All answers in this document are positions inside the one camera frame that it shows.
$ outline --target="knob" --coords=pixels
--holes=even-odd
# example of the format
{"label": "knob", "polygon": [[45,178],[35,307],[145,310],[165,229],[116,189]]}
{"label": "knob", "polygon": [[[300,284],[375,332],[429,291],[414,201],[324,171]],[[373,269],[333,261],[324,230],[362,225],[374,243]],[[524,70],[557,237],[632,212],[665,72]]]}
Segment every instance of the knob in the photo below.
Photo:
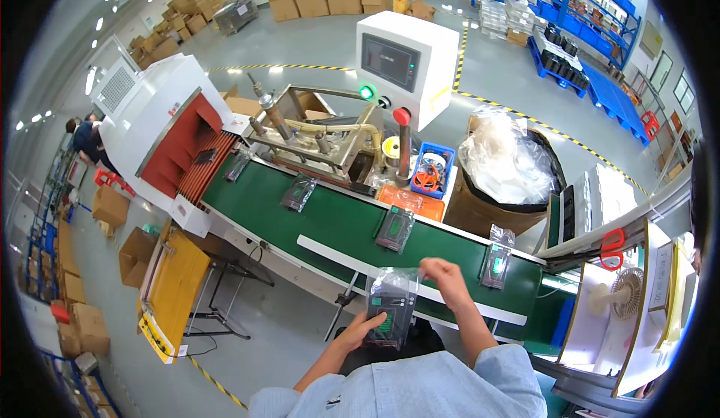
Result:
{"label": "knob", "polygon": [[392,118],[401,126],[407,126],[410,123],[410,111],[405,107],[396,108],[392,111]]}
{"label": "knob", "polygon": [[387,96],[381,96],[377,99],[377,105],[382,108],[388,108],[390,107],[390,99],[388,99]]}

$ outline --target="worker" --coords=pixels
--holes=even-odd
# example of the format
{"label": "worker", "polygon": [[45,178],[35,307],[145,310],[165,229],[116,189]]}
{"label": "worker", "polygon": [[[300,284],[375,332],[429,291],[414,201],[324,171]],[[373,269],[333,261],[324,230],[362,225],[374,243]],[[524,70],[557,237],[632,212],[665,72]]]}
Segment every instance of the worker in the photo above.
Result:
{"label": "worker", "polygon": [[420,271],[435,282],[455,314],[467,365],[438,351],[375,362],[342,376],[338,373],[347,356],[387,318],[384,312],[371,319],[361,313],[293,389],[263,388],[253,395],[250,417],[546,417],[527,352],[515,344],[498,345],[468,293],[460,267],[426,258],[420,261]]}
{"label": "worker", "polygon": [[74,119],[70,118],[65,124],[65,130],[68,134],[73,135],[73,148],[78,152],[83,162],[93,168],[96,167],[97,162],[102,162],[105,168],[120,176],[120,173],[107,157],[107,153],[105,153],[100,139],[99,126],[100,121],[87,119],[78,125]]}

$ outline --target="small fan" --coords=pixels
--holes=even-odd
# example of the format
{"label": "small fan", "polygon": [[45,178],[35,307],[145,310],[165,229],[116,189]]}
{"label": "small fan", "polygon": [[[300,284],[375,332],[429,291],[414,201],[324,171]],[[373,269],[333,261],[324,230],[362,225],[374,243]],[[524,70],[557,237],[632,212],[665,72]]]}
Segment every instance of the small fan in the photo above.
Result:
{"label": "small fan", "polygon": [[637,315],[640,309],[642,275],[640,268],[625,268],[618,273],[612,288],[605,283],[598,285],[589,295],[589,313],[600,316],[609,305],[613,315],[619,319],[626,320]]}

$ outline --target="sleeve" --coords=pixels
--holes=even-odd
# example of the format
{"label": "sleeve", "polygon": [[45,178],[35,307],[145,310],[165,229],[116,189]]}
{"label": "sleeve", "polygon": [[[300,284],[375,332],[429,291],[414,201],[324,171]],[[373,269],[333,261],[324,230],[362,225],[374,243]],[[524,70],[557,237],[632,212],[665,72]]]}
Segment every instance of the sleeve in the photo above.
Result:
{"label": "sleeve", "polygon": [[291,388],[263,388],[250,397],[250,418],[284,418],[297,404],[300,392]]}
{"label": "sleeve", "polygon": [[515,344],[488,348],[477,356],[475,373],[496,387],[529,417],[547,416],[545,398],[527,351]]}

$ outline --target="orange scissors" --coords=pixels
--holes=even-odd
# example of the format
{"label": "orange scissors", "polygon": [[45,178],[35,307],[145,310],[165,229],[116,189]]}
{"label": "orange scissors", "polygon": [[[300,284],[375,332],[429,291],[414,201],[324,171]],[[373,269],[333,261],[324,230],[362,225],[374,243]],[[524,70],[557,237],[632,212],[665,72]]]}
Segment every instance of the orange scissors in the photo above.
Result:
{"label": "orange scissors", "polygon": [[[613,241],[611,243],[608,243],[608,240],[611,239],[611,237],[617,236],[617,240]],[[615,229],[603,237],[602,243],[600,243],[600,263],[603,265],[603,268],[609,271],[615,271],[616,269],[620,268],[623,265],[623,262],[625,261],[625,257],[623,256],[623,253],[621,251],[617,251],[620,248],[622,248],[625,245],[625,233],[622,229]],[[617,257],[620,258],[620,261],[615,266],[607,266],[605,263],[605,259],[611,258],[611,257]]]}
{"label": "orange scissors", "polygon": [[431,163],[424,164],[427,171],[418,171],[412,177],[412,184],[423,191],[435,191],[439,187],[440,173],[435,165]]}

